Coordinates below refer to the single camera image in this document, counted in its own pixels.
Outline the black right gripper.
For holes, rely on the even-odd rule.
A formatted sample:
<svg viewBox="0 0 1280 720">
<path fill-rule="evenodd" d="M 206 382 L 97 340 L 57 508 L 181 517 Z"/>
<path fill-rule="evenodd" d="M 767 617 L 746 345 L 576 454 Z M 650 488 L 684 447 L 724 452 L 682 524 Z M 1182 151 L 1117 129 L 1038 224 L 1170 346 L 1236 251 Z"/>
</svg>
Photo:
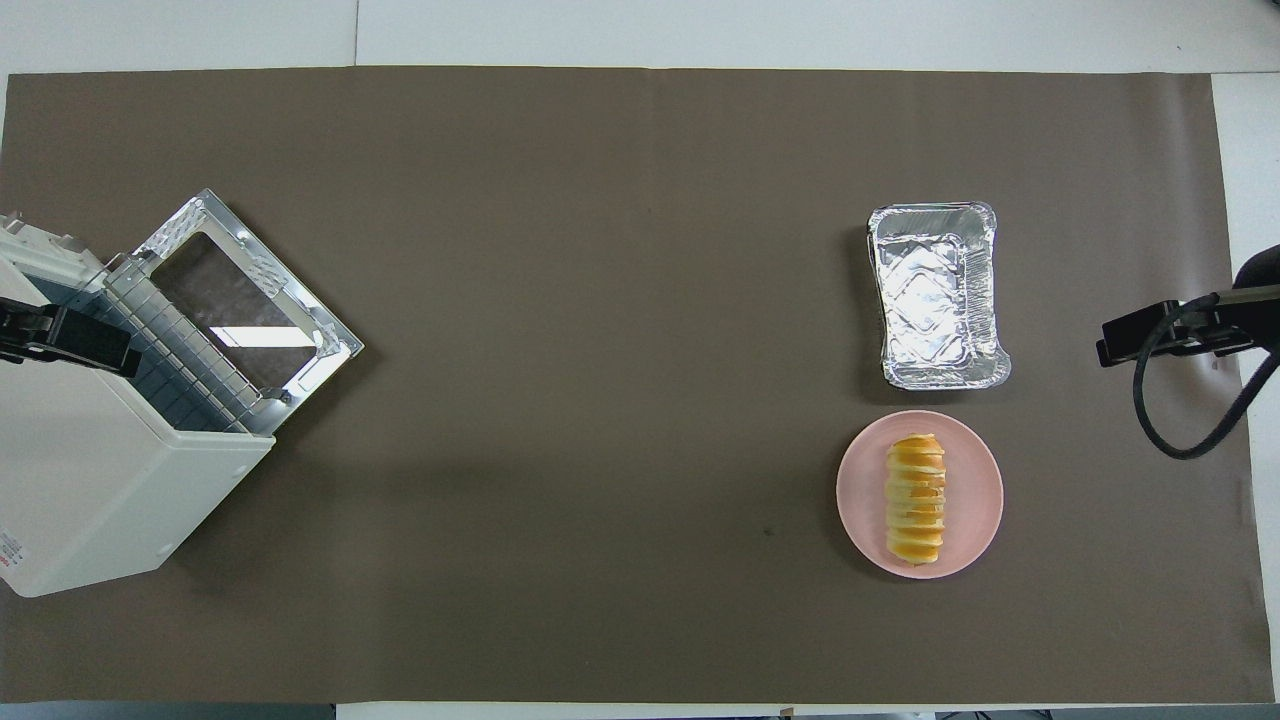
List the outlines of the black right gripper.
<svg viewBox="0 0 1280 720">
<path fill-rule="evenodd" d="M 1245 292 L 1207 293 L 1187 301 L 1165 300 L 1102 324 L 1094 350 L 1102 368 L 1135 361 L 1151 337 L 1152 356 L 1225 357 L 1253 345 L 1244 328 Z"/>
</svg>

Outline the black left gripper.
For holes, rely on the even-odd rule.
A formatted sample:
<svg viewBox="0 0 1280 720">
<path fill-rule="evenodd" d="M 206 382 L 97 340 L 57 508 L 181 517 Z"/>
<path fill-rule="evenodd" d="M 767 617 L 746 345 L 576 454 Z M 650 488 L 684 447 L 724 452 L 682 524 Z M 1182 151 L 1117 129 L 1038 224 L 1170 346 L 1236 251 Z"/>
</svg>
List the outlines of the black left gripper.
<svg viewBox="0 0 1280 720">
<path fill-rule="evenodd" d="M 132 379 L 142 360 L 131 333 L 60 304 L 1 299 L 5 363 L 70 363 Z"/>
</svg>

